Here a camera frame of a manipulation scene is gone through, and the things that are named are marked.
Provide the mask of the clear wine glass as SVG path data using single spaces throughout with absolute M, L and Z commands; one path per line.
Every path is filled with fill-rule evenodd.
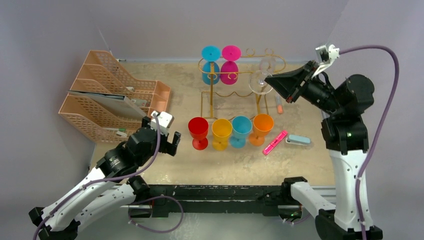
M 266 95 L 270 93 L 273 88 L 265 80 L 271 77 L 276 68 L 276 60 L 273 56 L 263 57 L 259 63 L 258 70 L 250 75 L 249 88 L 257 95 Z

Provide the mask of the red wine glass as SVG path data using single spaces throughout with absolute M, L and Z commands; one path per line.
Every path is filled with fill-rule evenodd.
M 209 123 L 203 117 L 194 117 L 188 122 L 188 130 L 192 137 L 192 146 L 202 151 L 208 146 Z

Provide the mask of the orange wine glass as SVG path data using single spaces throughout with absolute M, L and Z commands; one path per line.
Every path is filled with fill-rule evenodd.
M 265 113 L 258 114 L 252 121 L 252 133 L 248 136 L 249 142 L 260 147 L 265 142 L 265 137 L 274 127 L 274 119 Z

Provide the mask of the yellow wine glass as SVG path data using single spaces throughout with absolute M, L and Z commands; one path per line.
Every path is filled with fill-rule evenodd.
M 217 151 L 224 151 L 229 144 L 229 138 L 232 134 L 233 127 L 229 120 L 220 118 L 213 122 L 212 127 L 212 147 Z

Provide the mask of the magenta wine glass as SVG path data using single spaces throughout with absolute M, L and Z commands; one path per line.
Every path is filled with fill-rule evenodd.
M 222 57 L 226 62 L 220 69 L 220 80 L 223 84 L 233 85 L 238 80 L 238 65 L 236 63 L 242 56 L 242 51 L 236 45 L 227 45 L 222 49 Z

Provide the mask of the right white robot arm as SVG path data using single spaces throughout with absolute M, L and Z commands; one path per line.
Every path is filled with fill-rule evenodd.
M 374 103 L 374 84 L 354 74 L 338 87 L 321 80 L 318 64 L 309 61 L 293 71 L 264 79 L 288 103 L 304 98 L 326 113 L 321 133 L 332 161 L 336 202 L 330 203 L 303 178 L 286 178 L 280 196 L 288 204 L 299 202 L 314 218 L 322 240 L 381 240 L 368 207 L 364 165 L 370 156 L 368 129 L 362 114 Z

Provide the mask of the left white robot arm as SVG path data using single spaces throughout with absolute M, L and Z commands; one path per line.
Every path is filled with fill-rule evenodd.
M 74 240 L 82 229 L 114 208 L 161 199 L 153 195 L 140 174 L 158 153 L 176 154 L 181 134 L 176 131 L 172 142 L 167 141 L 173 120 L 164 111 L 144 117 L 141 127 L 107 151 L 72 190 L 47 207 L 33 208 L 28 213 L 37 227 L 32 238 Z

